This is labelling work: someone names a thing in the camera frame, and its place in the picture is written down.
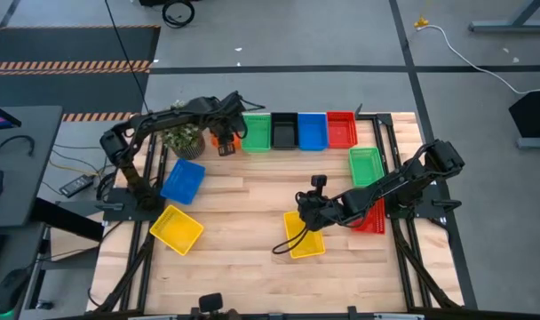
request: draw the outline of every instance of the wooden table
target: wooden table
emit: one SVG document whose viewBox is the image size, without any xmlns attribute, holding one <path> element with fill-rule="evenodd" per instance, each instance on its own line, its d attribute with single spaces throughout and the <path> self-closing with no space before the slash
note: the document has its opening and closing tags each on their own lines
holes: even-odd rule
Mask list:
<svg viewBox="0 0 540 320">
<path fill-rule="evenodd" d="M 393 113 L 393 121 L 405 161 L 422 143 L 416 118 L 414 113 Z M 376 146 L 370 122 L 358 121 L 357 131 L 360 147 Z M 312 188 L 313 174 L 328 175 L 325 195 L 334 196 L 352 187 L 347 155 L 347 149 L 327 149 L 271 150 L 258 155 L 239 152 L 219 157 L 217 150 L 208 146 L 196 161 L 207 168 L 207 176 L 193 204 L 173 203 L 205 230 L 185 257 L 155 241 L 146 314 L 189 314 L 200 296 L 212 292 L 223 293 L 225 309 L 236 308 L 243 314 L 337 313 L 346 312 L 351 305 L 359 312 L 405 311 L 388 221 L 385 235 L 355 233 L 339 226 L 325 228 L 327 251 L 320 256 L 293 260 L 289 254 L 270 252 L 285 240 L 282 216 L 296 210 L 294 195 Z M 145 158 L 141 152 L 135 159 L 140 170 Z M 176 160 L 170 154 L 166 176 Z M 125 183 L 119 174 L 116 185 Z M 426 220 L 416 222 L 427 270 L 448 296 L 461 304 L 446 232 Z M 132 229 L 132 222 L 124 222 L 100 248 L 91 289 L 97 302 L 112 291 L 126 268 Z M 410 265 L 409 270 L 419 306 L 416 273 Z M 139 275 L 135 279 L 131 308 L 136 306 Z M 93 308 L 89 302 L 88 309 Z"/>
</svg>

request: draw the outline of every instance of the table leg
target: table leg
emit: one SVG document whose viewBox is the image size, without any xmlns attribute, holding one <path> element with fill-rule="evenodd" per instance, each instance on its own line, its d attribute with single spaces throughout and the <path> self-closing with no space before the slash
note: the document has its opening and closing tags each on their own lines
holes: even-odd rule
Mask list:
<svg viewBox="0 0 540 320">
<path fill-rule="evenodd" d="M 477 31 L 538 31 L 540 32 L 540 21 L 528 19 L 540 8 L 540 0 L 528 0 L 521 8 L 513 14 L 507 21 L 473 21 L 469 24 L 469 30 Z"/>
<path fill-rule="evenodd" d="M 540 148 L 540 138 L 519 138 L 518 148 Z"/>
<path fill-rule="evenodd" d="M 72 213 L 56 204 L 37 198 L 32 219 L 45 222 L 48 225 L 68 231 L 78 236 L 97 242 L 102 239 L 104 227 L 98 222 Z"/>
</svg>

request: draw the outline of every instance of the concrete floor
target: concrete floor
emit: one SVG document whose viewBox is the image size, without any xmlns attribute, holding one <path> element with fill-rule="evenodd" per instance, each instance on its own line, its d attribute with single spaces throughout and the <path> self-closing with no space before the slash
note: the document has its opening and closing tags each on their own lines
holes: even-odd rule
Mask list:
<svg viewBox="0 0 540 320">
<path fill-rule="evenodd" d="M 109 0 L 117 24 L 162 24 L 156 8 Z M 540 65 L 540 35 L 480 35 L 471 20 L 509 17 L 523 0 L 454 0 L 432 3 L 398 0 L 417 66 L 464 65 L 433 30 L 416 33 L 420 12 L 445 28 L 450 42 L 480 65 Z M 0 0 L 0 20 L 10 2 Z M 162 28 L 154 68 L 284 65 L 403 66 L 389 2 L 385 0 L 204 0 L 183 29 Z M 102 0 L 21 0 L 10 26 L 109 25 Z M 502 74 L 520 90 L 540 87 L 540 73 Z M 480 309 L 540 313 L 540 151 L 514 147 L 518 132 L 507 109 L 519 98 L 491 76 L 475 73 L 419 74 L 434 135 L 450 140 L 467 165 L 449 181 L 467 265 Z M 200 95 L 239 90 L 271 111 L 417 111 L 406 73 L 315 72 L 151 75 L 146 98 L 152 109 Z M 63 124 L 58 141 L 98 146 L 113 123 Z M 64 151 L 95 166 L 103 154 Z M 48 170 L 55 187 L 75 177 Z M 59 197 L 47 188 L 40 195 Z M 92 193 L 79 195 L 89 199 Z M 27 312 L 24 319 L 83 312 L 91 270 L 64 300 L 62 274 L 49 274 L 43 299 L 59 301 L 51 312 Z"/>
</svg>

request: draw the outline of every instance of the plastic bin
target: plastic bin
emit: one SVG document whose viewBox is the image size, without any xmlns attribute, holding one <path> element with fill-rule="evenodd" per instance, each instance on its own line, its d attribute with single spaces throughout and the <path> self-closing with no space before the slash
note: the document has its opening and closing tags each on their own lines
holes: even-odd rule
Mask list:
<svg viewBox="0 0 540 320">
<path fill-rule="evenodd" d="M 180 209 L 169 205 L 149 232 L 184 256 L 203 232 L 203 226 Z"/>
<path fill-rule="evenodd" d="M 298 212 L 284 213 L 284 222 L 286 224 L 286 235 L 289 240 L 292 237 L 297 236 L 306 226 L 304 221 L 299 218 Z M 288 246 L 291 248 L 295 243 L 296 241 L 292 241 L 291 243 L 288 243 Z M 298 259 L 324 253 L 325 244 L 323 243 L 322 232 L 309 231 L 304 240 L 302 240 L 296 248 L 290 251 L 290 257 L 292 259 Z"/>
<path fill-rule="evenodd" d="M 298 147 L 298 114 L 272 113 L 272 148 L 293 149 Z"/>
<path fill-rule="evenodd" d="M 367 187 L 385 175 L 377 148 L 350 148 L 349 165 L 356 187 Z"/>
<path fill-rule="evenodd" d="M 327 116 L 325 114 L 298 114 L 299 148 L 321 151 L 328 145 Z"/>
<path fill-rule="evenodd" d="M 270 150 L 270 115 L 243 115 L 248 134 L 242 140 L 242 150 L 250 153 Z"/>
<path fill-rule="evenodd" d="M 165 181 L 160 195 L 181 204 L 191 204 L 203 178 L 204 166 L 179 159 Z"/>
<path fill-rule="evenodd" d="M 362 223 L 362 219 L 356 220 L 353 226 L 359 226 L 353 228 L 355 232 L 366 232 L 383 235 L 385 233 L 385 199 L 378 200 L 367 213 L 365 222 Z"/>
<path fill-rule="evenodd" d="M 355 114 L 350 111 L 328 112 L 330 148 L 350 148 L 357 144 Z"/>
</svg>

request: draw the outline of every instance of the plant pot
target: plant pot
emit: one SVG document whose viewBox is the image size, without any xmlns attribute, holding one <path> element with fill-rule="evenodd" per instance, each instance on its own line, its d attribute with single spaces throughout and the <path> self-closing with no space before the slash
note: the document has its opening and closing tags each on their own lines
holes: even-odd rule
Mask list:
<svg viewBox="0 0 540 320">
<path fill-rule="evenodd" d="M 203 154 L 203 151 L 205 151 L 205 138 L 202 133 L 199 132 L 199 137 L 195 144 L 184 148 L 174 148 L 172 146 L 170 146 L 170 148 L 176 156 L 186 160 L 193 160 L 198 158 Z"/>
</svg>

